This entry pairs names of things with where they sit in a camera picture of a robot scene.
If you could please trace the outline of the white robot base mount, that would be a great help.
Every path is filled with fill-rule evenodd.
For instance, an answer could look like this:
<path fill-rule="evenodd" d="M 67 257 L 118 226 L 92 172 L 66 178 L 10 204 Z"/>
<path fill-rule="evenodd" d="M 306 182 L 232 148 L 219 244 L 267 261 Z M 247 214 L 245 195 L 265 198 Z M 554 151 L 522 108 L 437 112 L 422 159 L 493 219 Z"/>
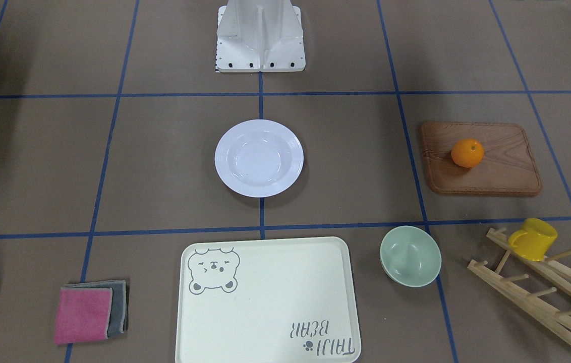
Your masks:
<path fill-rule="evenodd" d="M 302 12 L 290 1 L 229 1 L 218 9 L 217 72 L 302 72 Z"/>

